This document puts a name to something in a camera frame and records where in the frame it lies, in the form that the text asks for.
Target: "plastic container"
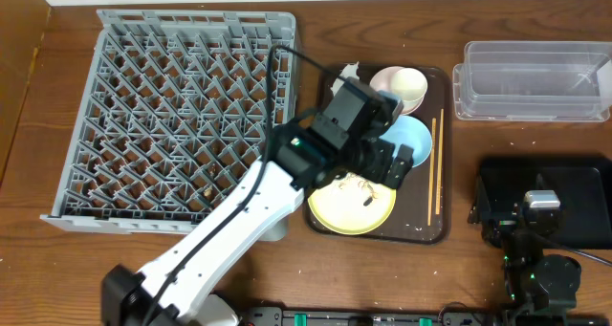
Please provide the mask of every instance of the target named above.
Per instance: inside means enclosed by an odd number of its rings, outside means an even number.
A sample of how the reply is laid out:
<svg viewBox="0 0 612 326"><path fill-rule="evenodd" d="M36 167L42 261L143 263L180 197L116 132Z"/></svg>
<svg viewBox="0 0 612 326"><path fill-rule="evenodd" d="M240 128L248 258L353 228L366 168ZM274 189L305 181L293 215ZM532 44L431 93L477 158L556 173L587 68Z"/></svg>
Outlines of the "plastic container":
<svg viewBox="0 0 612 326"><path fill-rule="evenodd" d="M265 142L269 48L298 48L287 12L102 10L51 215L72 231L188 233ZM274 124L294 116L297 61L277 51ZM278 223L282 228L286 223ZM270 240L284 229L273 228Z"/></svg>
<svg viewBox="0 0 612 326"><path fill-rule="evenodd" d="M471 42L453 71L460 120L605 121L612 43Z"/></svg>

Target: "clear plastic bin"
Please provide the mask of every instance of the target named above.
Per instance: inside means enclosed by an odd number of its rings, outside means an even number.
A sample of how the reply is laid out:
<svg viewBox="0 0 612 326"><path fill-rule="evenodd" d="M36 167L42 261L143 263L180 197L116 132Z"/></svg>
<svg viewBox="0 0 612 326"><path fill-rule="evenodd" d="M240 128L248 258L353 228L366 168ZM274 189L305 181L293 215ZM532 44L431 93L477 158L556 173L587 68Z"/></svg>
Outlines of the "clear plastic bin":
<svg viewBox="0 0 612 326"><path fill-rule="evenodd" d="M606 121L612 43L471 42L455 66L460 120Z"/></svg>

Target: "light blue bowl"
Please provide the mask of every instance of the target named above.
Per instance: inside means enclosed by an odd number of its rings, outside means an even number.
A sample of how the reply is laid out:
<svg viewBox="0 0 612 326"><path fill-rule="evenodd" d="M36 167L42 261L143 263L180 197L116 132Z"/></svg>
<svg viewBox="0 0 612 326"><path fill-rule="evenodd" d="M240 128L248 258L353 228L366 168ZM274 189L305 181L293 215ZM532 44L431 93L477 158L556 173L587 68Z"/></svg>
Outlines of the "light blue bowl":
<svg viewBox="0 0 612 326"><path fill-rule="evenodd" d="M412 148L414 150L412 153L413 167L424 163L431 153L429 129L420 120L411 116L399 116L389 130L382 134L381 139L395 144L394 158L400 151L400 144Z"/></svg>

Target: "gray dish rack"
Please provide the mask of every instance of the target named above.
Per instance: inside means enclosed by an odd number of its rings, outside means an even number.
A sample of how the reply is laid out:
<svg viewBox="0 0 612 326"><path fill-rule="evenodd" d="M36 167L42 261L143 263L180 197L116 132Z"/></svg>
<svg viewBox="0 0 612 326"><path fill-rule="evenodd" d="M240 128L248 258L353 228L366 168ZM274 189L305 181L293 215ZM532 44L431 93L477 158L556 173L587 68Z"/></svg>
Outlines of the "gray dish rack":
<svg viewBox="0 0 612 326"><path fill-rule="evenodd" d="M287 12L100 10L101 31L51 215L70 231L188 233L265 142ZM274 56L274 125L294 116L296 57Z"/></svg>

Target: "wooden table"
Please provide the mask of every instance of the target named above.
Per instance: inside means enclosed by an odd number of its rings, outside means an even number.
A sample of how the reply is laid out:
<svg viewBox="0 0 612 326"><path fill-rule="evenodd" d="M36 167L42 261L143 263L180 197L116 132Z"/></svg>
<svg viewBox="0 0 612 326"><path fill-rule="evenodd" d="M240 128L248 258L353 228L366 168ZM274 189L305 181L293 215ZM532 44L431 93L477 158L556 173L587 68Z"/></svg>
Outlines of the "wooden table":
<svg viewBox="0 0 612 326"><path fill-rule="evenodd" d="M157 6L134 8L155 9ZM173 5L168 9L290 11L304 51L320 62L433 65L450 74L471 40L612 40L612 0L399 0ZM97 324L99 283L121 262L138 269L180 236L70 233L51 211L100 23L93 7L56 8L0 190L0 323ZM318 72L302 66L298 109L313 106ZM612 122L452 125L452 227L443 243L408 246L324 237L301 212L277 243L258 243L219 283L239 307L439 311L450 301L492 309L508 301L502 253L466 223L480 159L490 154L612 157ZM612 259L610 251L594 251ZM612 318L612 272L583 267L576 313Z"/></svg>

